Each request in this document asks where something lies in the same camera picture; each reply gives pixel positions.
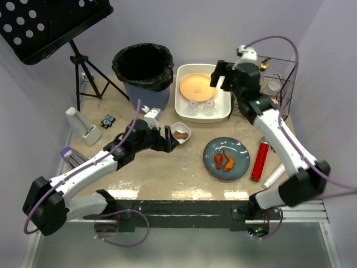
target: music stand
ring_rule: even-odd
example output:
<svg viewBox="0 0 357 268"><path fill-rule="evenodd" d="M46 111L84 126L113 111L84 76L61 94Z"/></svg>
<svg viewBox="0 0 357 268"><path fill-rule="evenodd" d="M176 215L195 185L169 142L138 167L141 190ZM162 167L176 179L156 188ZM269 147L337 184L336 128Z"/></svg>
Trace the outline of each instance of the music stand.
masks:
<svg viewBox="0 0 357 268"><path fill-rule="evenodd" d="M77 35L113 13L109 0L1 2L0 34L24 64L33 65L47 59L69 42L75 54L70 56L70 60L75 65L77 110L80 110L80 95L101 99L109 84L129 100L129 97L94 66L87 56L79 53L73 41ZM98 91L86 63L107 81L102 93ZM79 65L83 68L95 95L79 92Z"/></svg>

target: white stick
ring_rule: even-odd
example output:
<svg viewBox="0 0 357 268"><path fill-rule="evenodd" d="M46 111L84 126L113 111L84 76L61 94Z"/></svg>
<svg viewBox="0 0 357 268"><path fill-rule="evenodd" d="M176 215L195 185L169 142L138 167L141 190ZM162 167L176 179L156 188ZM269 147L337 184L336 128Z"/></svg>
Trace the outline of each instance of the white stick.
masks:
<svg viewBox="0 0 357 268"><path fill-rule="evenodd" d="M280 164L279 167L275 169L275 171L270 175L270 177L263 184L263 187L265 189L268 189L281 177L281 175L284 174L284 172L285 172L285 167L283 164Z"/></svg>

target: table surface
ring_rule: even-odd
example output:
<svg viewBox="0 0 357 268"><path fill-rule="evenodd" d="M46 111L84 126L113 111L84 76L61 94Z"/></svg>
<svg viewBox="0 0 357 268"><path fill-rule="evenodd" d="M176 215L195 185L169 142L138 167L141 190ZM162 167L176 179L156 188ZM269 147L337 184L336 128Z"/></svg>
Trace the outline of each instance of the table surface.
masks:
<svg viewBox="0 0 357 268"><path fill-rule="evenodd" d="M112 79L124 90L120 81ZM102 78L95 78L95 83L100 90L105 86L105 80ZM133 162L99 179L78 195L88 195L98 189L105 189L116 199L246 200L249 195L263 190L264 181L281 161L273 150L269 150L261 181L255 183L250 180L262 134L243 117L231 117L229 120L209 124L185 122L175 112L175 83L171 85L170 90L170 100L160 119L162 135L165 135L165 125L183 122L192 130L189 140L169 154L152 150L140 152ZM87 93L92 92L92 87L88 86ZM70 145L72 148L86 157L93 157L117 134L124 132L136 111L131 102L112 86L108 87L102 100L85 96L83 98L81 112L97 126L107 114L116 118L111 128L102 128L102 137L91 147L83 143L78 136L73 139ZM290 118L287 118L286 124L293 131ZM205 146L212 139L221 136L236 138L248 149L249 169L240 179L219 180L211 176L204 166L202 157ZM277 187L285 179L286 174L272 187Z"/></svg>

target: tripod legs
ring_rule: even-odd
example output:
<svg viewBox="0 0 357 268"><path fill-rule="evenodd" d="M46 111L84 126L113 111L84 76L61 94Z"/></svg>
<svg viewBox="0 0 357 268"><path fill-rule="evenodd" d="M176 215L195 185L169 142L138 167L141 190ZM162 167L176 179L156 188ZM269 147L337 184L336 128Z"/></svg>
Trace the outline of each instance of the tripod legs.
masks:
<svg viewBox="0 0 357 268"><path fill-rule="evenodd" d="M123 94L124 97L126 97L127 100L129 100L129 97L120 89L118 88L117 85L115 85L105 74L103 74L95 65L93 65L93 63L91 63L89 60L86 61L94 70L96 70L102 77L104 77L104 79L109 83L111 84L113 87L115 87L115 89L117 91L119 91L120 93Z"/></svg>
<svg viewBox="0 0 357 268"><path fill-rule="evenodd" d="M77 110L80 110L80 95L84 95L84 96L90 96L90 97L96 97L98 99L101 99L102 96L104 95L105 91L107 90L109 84L111 84L113 87L115 87L115 89L117 91L119 91L120 93L123 94L123 96L129 100L129 97L120 89L118 88L117 85L115 85L105 74L103 74L96 66L94 66L93 63L91 63L88 60L87 56L82 55L81 53L79 53L76 45L74 44L74 41L71 40L69 41L70 46L72 47L75 56L70 56L70 60L72 61L73 64L75 64L75 68L76 68L76 97L77 97ZM92 75L90 73L90 71L88 70L88 67L85 64L89 64L94 70L96 70L106 81L107 84L104 87L102 93L99 92L98 87L95 85L94 80L92 78ZM82 93L79 91L79 70L78 67L79 65L83 68L83 71L86 75L86 77L88 78L88 81L90 83L90 85L92 86L95 95L93 94L87 94L87 93Z"/></svg>

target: gold object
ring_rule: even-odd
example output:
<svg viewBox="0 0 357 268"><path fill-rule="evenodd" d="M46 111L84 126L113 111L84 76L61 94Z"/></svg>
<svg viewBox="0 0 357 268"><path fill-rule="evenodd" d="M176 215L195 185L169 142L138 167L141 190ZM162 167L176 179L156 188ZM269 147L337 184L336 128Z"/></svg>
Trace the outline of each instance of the gold object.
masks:
<svg viewBox="0 0 357 268"><path fill-rule="evenodd" d="M180 92L186 99L205 102L216 93L216 88L210 87L211 78L205 74L190 74L180 83Z"/></svg>
<svg viewBox="0 0 357 268"><path fill-rule="evenodd" d="M260 70L261 71L265 71L266 69L269 68L269 61L270 61L271 58L266 58L265 60L263 60L261 63L260 63Z"/></svg>

